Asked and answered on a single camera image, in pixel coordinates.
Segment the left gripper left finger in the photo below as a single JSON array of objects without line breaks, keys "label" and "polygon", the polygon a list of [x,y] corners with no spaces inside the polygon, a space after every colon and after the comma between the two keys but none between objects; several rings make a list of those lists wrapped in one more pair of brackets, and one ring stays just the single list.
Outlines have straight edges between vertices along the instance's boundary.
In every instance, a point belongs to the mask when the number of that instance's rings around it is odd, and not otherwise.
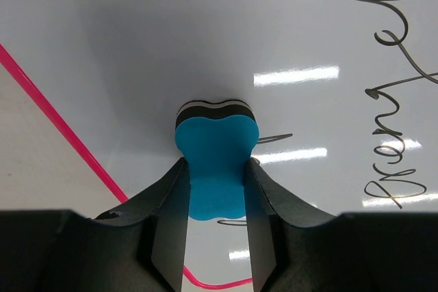
[{"label": "left gripper left finger", "polygon": [[2,291],[180,291],[188,163],[94,219],[71,210],[1,212]]}]

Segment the blue bone-shaped eraser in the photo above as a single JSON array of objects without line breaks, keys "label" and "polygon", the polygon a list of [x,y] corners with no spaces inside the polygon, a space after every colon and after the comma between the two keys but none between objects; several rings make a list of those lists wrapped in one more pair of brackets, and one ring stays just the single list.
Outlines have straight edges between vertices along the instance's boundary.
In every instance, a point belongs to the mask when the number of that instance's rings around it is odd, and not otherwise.
[{"label": "blue bone-shaped eraser", "polygon": [[175,144],[189,167],[192,219],[244,217],[244,168],[258,140],[259,127],[244,101],[196,100],[179,109]]}]

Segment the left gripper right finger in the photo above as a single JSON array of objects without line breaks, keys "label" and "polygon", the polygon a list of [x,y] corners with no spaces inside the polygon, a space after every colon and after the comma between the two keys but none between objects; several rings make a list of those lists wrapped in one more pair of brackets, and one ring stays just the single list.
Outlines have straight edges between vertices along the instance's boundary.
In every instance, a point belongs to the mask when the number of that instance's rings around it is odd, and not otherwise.
[{"label": "left gripper right finger", "polygon": [[256,291],[436,291],[435,213],[326,213],[253,159],[244,170]]}]

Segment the pink framed whiteboard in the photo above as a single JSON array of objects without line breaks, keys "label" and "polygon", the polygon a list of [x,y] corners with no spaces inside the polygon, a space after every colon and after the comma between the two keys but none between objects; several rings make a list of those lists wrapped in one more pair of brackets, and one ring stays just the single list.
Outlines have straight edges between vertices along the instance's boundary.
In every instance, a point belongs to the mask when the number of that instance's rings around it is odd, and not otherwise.
[{"label": "pink framed whiteboard", "polygon": [[[437,0],[1,0],[1,212],[94,219],[244,101],[249,160],[310,205],[437,215]],[[189,216],[180,291],[256,291],[245,215]]]}]

